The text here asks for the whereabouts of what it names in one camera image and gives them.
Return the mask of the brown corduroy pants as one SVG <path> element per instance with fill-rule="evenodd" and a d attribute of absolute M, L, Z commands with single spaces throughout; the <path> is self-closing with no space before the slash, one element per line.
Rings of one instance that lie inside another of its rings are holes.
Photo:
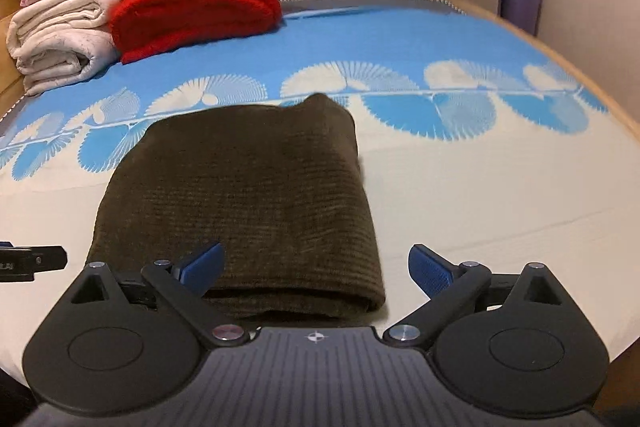
<path fill-rule="evenodd" d="M 353 320 L 384 305 L 355 121 L 323 94 L 154 122 L 100 202 L 88 257 L 118 272 L 212 244 L 206 298 L 230 317 Z"/>

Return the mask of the purple board by wall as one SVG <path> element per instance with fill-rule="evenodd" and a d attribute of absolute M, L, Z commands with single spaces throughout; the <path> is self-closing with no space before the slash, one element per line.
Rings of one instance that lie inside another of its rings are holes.
<path fill-rule="evenodd" d="M 498 0 L 498 15 L 536 37 L 541 7 L 542 0 Z"/>

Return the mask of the blue white patterned bed sheet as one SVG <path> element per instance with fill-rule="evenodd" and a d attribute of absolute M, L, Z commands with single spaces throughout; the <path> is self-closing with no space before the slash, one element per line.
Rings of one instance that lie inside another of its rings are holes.
<path fill-rule="evenodd" d="M 1 288 L 1 366 L 76 277 L 119 161 L 154 121 L 322 92 L 354 117 L 387 300 L 413 310 L 411 245 L 515 272 L 549 265 L 611 355 L 639 335 L 639 142 L 536 43 L 429 3 L 332 0 L 271 34 L 188 46 L 43 93 L 1 127 L 1 236 L 67 267 Z"/>

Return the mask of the red folded blanket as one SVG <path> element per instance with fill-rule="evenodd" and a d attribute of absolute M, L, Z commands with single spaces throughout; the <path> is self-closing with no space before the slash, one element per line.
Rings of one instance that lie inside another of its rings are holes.
<path fill-rule="evenodd" d="M 281 18 L 280 0 L 122 0 L 110 29 L 128 64 L 194 43 L 261 35 Z"/>

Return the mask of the white folded quilt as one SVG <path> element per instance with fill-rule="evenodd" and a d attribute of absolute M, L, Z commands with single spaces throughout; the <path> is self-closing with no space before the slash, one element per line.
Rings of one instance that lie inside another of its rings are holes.
<path fill-rule="evenodd" d="M 119 60 L 110 31 L 122 0 L 40 0 L 9 22 L 6 49 L 34 96 L 86 81 Z"/>

